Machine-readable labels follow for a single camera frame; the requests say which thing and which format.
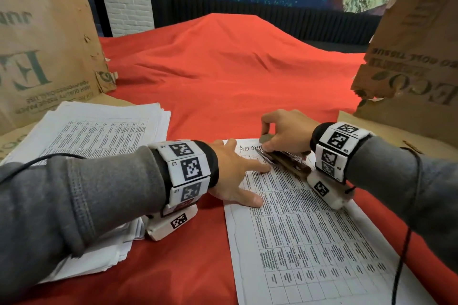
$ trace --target gray hoodie sleeve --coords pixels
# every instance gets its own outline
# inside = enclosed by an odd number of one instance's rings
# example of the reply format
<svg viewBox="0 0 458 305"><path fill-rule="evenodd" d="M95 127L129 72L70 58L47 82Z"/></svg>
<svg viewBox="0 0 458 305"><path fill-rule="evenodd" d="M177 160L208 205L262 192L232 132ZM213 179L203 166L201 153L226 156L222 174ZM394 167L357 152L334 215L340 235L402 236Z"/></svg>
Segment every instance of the gray hoodie sleeve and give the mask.
<svg viewBox="0 0 458 305"><path fill-rule="evenodd" d="M415 156L379 137L370 138L359 148L348 163L346 176L407 223L457 273L458 164L420 157L423 172L415 205Z"/></svg>
<svg viewBox="0 0 458 305"><path fill-rule="evenodd" d="M19 163L0 166L0 180ZM166 200L151 151L100 159L54 157L0 185L0 303L21 295L69 254Z"/></svg>

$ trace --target black cable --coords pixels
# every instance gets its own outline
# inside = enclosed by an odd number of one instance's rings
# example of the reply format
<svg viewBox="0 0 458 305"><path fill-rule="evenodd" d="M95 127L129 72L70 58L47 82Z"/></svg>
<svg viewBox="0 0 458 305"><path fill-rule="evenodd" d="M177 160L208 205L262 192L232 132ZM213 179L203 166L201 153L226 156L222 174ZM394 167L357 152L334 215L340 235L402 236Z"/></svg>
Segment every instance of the black cable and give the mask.
<svg viewBox="0 0 458 305"><path fill-rule="evenodd" d="M18 167L17 169L15 169L14 171L12 171L8 175L6 175L3 179L1 179L0 180L0 186L4 182L6 182L8 180L11 180L14 176L19 174L21 171L24 171L25 169L30 168L32 165L37 164L37 163L41 162L42 160L46 160L46 159L49 159L49 158L52 158L52 157L56 157L56 156L72 157L72 158L78 158L78 159L86 159L85 157L79 156L77 154L72 154L72 153L52 153L52 154L47 154L46 156L38 157L38 158L35 158L34 160L31 160L30 162L22 164L20 167Z"/></svg>
<svg viewBox="0 0 458 305"><path fill-rule="evenodd" d="M414 198L412 200L412 207L415 206L415 201L417 200L418 194L420 192L420 187L421 187L421 174L423 172L423 163L421 162L421 158L418 155L417 152L412 150L411 148L407 147L401 147L402 149L408 150L410 153L412 153L415 156L415 159L417 161L417 183L415 186L415 194ZM396 305L396 295L398 294L398 286L399 286L399 279L401 278L401 272L402 272L402 267L405 263L405 259L407 256L407 251L409 250L409 243L410 243L410 238L412 237L412 229L408 227L407 229L407 234L405 235L405 240L404 240L404 245L402 248L401 256L399 257L399 263L398 267L396 269L396 274L394 275L394 283L393 283L393 292L391 295L391 304Z"/></svg>

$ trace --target red cloth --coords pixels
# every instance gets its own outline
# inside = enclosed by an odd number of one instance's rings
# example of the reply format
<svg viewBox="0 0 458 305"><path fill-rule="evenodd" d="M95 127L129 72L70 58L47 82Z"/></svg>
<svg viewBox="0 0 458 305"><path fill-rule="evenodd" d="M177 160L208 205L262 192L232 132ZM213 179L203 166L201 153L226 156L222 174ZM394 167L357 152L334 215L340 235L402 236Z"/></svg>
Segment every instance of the red cloth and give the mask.
<svg viewBox="0 0 458 305"><path fill-rule="evenodd" d="M119 73L112 95L171 110L168 139L259 137L268 111L299 109L328 122L359 102L350 86L363 54L316 49L255 16L212 14L101 41ZM356 202L399 252L406 226L364 191ZM24 303L236 304L223 206L208 195L198 207L163 241L134 242L116 267L37 286ZM458 277L418 236L408 264L438 303L456 303Z"/></svg>

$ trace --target hand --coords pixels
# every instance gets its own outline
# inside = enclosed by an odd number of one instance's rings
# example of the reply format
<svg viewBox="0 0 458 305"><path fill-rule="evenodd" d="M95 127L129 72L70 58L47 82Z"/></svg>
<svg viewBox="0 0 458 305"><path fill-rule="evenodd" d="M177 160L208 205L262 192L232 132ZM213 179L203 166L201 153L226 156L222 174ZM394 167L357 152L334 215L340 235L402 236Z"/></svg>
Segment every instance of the hand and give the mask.
<svg viewBox="0 0 458 305"><path fill-rule="evenodd" d="M265 114L261 121L261 135L269 133L270 124L275 123L275 135L262 144L264 151L286 151L294 154L310 151L312 133L320 124L299 110L283 109Z"/></svg>
<svg viewBox="0 0 458 305"><path fill-rule="evenodd" d="M270 171L270 165L260 163L254 159L246 159L235 153L237 141L228 140L226 145L217 140L209 146L215 151L218 158L219 179L215 187L208 192L221 200L229 200L242 205L260 208L262 198L254 192L239 188L245 177L245 172L254 170L261 173Z"/></svg>

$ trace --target left hand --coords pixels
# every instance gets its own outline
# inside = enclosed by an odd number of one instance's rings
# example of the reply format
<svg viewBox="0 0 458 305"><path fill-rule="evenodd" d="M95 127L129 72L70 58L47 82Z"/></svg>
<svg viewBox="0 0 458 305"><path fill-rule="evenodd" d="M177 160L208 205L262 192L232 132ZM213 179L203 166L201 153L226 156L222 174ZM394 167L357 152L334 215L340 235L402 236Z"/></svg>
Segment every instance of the left hand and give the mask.
<svg viewBox="0 0 458 305"><path fill-rule="evenodd" d="M269 164L263 164L255 159L246 159L235 153L237 141L230 139L224 145L223 141L216 140L209 146L215 151L218 158L219 179L215 187L208 192L221 200L234 201L245 206L260 208L262 198L254 192L240 188L245 172L253 170L261 173L270 171Z"/></svg>

